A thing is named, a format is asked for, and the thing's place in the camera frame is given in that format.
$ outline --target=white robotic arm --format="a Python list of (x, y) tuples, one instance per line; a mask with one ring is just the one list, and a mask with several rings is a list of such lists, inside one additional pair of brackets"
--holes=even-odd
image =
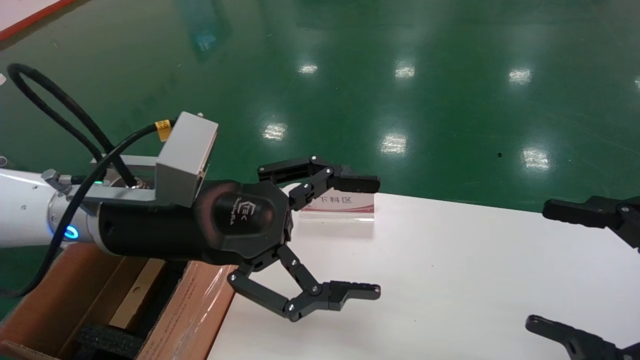
[[(0, 168), (0, 248), (48, 245), (64, 214), (68, 200), (34, 172)], [(95, 242), (95, 219), (82, 208), (67, 227), (65, 241)]]

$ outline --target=green epoxy floor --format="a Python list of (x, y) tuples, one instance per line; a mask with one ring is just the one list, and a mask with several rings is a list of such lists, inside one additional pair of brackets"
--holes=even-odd
[[(204, 113), (220, 123), (211, 178), (254, 181), (257, 165), (316, 154), (379, 175), (383, 192), (540, 211), (552, 197), (640, 194), (639, 11), (636, 0), (91, 0), (0, 44), (0, 68), (47, 74), (114, 142)], [(129, 153), (160, 147), (151, 136)], [(22, 170), (89, 169), (10, 82), (0, 154)], [(0, 284), (26, 282), (41, 254), (0, 251)]]

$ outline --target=white table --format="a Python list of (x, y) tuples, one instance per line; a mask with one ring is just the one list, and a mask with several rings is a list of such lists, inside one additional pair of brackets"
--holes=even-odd
[[(2, 0), (0, 1), (0, 35), (4, 30), (18, 24), (21, 21), (24, 21), (30, 16), (34, 14), (40, 13), (44, 11), (46, 15), (52, 13), (53, 9), (47, 10), (48, 7), (54, 6), (55, 8), (59, 8), (62, 6), (55, 6), (56, 3), (70, 3), (69, 0), (61, 1), (61, 0)], [(24, 25), (20, 26), (20, 29), (25, 28), (26, 26), (34, 23), (36, 20), (29, 21)]]
[[(568, 360), (525, 329), (531, 314), (640, 341), (640, 255), (609, 230), (387, 194), (370, 238), (363, 224), (295, 224), (291, 249), (319, 282), (377, 283), (381, 298), (291, 323), (238, 295), (209, 360)], [(278, 263), (252, 279), (300, 292)]]

